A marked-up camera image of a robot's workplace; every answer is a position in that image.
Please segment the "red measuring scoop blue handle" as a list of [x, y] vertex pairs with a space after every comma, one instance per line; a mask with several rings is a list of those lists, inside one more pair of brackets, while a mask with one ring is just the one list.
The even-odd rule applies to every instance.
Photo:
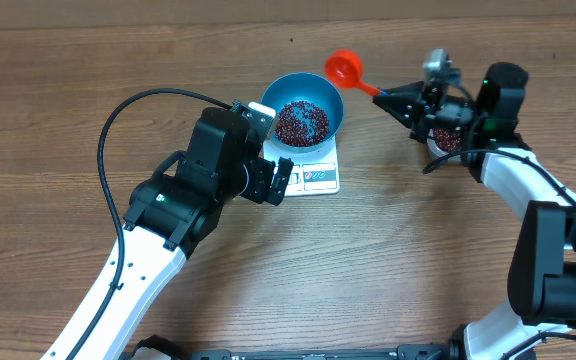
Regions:
[[353, 51], [340, 49], [332, 53], [324, 64], [328, 80], [342, 89], [358, 89], [370, 96], [381, 95], [382, 91], [362, 80], [363, 62]]

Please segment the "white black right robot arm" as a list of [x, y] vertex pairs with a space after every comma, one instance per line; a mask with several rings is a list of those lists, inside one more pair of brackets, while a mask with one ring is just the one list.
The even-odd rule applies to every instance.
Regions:
[[440, 130], [456, 147], [424, 168], [429, 174], [456, 158], [494, 191], [522, 225], [507, 277], [507, 298], [479, 321], [455, 332], [446, 359], [532, 359], [550, 338], [576, 341], [576, 193], [551, 175], [517, 132], [528, 73], [491, 65], [479, 94], [455, 97], [460, 72], [429, 62], [422, 81], [376, 90], [373, 102], [427, 141]]

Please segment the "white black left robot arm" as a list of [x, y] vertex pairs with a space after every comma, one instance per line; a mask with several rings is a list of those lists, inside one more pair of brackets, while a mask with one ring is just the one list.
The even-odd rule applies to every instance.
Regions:
[[293, 164], [260, 155], [275, 126], [275, 110], [256, 102], [202, 111], [187, 150], [171, 154], [132, 192], [122, 239], [45, 358], [119, 358], [228, 202], [282, 202]]

